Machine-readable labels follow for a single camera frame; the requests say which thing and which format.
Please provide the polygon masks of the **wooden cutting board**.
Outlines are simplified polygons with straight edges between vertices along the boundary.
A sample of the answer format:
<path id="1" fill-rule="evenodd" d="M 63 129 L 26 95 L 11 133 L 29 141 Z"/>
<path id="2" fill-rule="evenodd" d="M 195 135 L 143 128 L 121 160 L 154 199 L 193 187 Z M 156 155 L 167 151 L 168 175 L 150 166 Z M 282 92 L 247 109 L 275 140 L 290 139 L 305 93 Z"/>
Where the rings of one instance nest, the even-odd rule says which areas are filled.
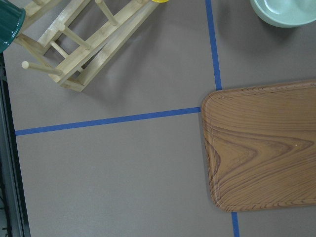
<path id="1" fill-rule="evenodd" d="M 216 207 L 315 204 L 315 80 L 215 91 L 205 97 L 201 117 Z"/>

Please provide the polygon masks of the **wooden mug rack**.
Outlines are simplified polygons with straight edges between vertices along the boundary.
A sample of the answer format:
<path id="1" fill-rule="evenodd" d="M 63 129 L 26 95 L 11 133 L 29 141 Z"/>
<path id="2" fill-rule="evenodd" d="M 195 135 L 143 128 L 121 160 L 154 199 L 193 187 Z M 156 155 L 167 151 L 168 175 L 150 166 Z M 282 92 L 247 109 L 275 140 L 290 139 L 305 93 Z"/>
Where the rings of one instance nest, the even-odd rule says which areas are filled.
<path id="1" fill-rule="evenodd" d="M 22 67 L 47 73 L 61 87 L 81 92 L 159 5 L 153 0 L 131 0 L 112 14 L 103 0 L 97 0 L 95 3 L 107 21 L 84 40 L 69 25 L 89 3 L 88 0 L 70 1 L 38 40 L 28 37 L 24 31 L 59 1 L 33 0 L 26 5 L 26 18 L 14 41 L 37 63 L 23 62 Z"/>

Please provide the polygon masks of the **yellow mug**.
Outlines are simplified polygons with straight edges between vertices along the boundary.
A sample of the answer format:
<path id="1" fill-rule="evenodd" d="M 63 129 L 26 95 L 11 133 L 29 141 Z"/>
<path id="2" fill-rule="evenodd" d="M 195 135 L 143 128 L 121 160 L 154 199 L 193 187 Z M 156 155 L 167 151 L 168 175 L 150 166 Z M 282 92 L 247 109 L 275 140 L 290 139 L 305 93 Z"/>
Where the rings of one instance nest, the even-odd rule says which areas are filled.
<path id="1" fill-rule="evenodd" d="M 165 3 L 168 2 L 169 0 L 152 0 L 153 2 L 157 2 L 157 3 Z"/>

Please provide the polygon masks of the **light green bowl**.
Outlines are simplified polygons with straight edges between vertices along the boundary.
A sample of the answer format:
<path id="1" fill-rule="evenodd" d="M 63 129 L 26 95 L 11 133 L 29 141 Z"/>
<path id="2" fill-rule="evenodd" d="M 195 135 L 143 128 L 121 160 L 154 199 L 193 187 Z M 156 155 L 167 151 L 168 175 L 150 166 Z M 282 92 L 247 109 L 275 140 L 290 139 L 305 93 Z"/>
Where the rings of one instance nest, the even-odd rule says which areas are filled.
<path id="1" fill-rule="evenodd" d="M 314 0 L 251 0 L 256 15 L 264 22 L 281 28 L 294 28 L 316 20 Z"/>

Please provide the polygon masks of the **dark green mug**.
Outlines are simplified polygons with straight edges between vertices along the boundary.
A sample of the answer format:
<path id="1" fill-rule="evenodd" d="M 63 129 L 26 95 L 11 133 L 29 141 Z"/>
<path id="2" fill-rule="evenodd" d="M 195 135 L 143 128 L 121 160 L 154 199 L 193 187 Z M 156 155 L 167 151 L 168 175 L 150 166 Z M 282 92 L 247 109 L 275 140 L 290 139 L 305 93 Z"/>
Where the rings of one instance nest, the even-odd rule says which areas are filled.
<path id="1" fill-rule="evenodd" d="M 24 8 L 8 0 L 0 0 L 0 52 L 3 53 L 15 40 L 26 16 Z"/>

